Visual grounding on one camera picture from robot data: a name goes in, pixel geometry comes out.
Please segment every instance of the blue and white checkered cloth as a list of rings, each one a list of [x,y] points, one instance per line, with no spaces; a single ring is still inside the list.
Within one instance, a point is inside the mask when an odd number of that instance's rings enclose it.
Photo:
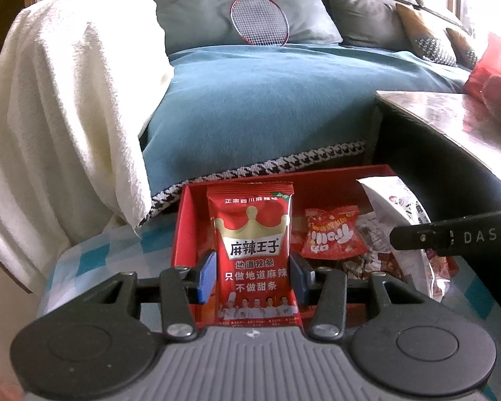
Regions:
[[[158,277],[171,264],[176,215],[158,216],[144,225],[139,236],[129,226],[113,229],[67,250],[57,261],[39,307],[44,315],[119,272],[137,272],[140,278]],[[459,273],[442,301],[455,312],[482,325],[497,345],[497,362],[484,394],[501,401],[501,308],[474,271],[456,258]],[[160,331],[156,304],[142,307],[141,320]]]

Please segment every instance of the crown logo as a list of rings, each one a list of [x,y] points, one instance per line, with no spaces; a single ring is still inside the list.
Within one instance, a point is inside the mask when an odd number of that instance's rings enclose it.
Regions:
[[[245,213],[248,218],[246,225],[236,230],[225,227],[223,219],[214,220],[215,228],[223,239],[228,257],[240,259],[278,255],[284,232],[290,224],[290,216],[283,214],[277,226],[267,227],[257,222],[258,209],[255,206],[247,207]]]

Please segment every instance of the white blanket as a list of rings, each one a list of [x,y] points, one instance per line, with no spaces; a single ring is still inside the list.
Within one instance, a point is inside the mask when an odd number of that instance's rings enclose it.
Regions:
[[[44,0],[0,55],[0,262],[42,293],[65,250],[151,208],[139,135],[174,74],[153,0]]]

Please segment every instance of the beige floor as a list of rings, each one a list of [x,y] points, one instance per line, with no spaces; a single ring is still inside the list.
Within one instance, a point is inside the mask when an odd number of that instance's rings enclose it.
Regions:
[[[26,294],[0,268],[0,377],[8,383],[17,383],[9,363],[9,345],[15,334],[37,312],[38,298]]]

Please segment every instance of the racket strings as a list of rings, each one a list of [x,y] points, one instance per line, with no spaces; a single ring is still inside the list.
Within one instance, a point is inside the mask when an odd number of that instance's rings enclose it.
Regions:
[[[253,45],[283,45],[287,41],[286,17],[270,0],[237,0],[230,15],[238,33]]]

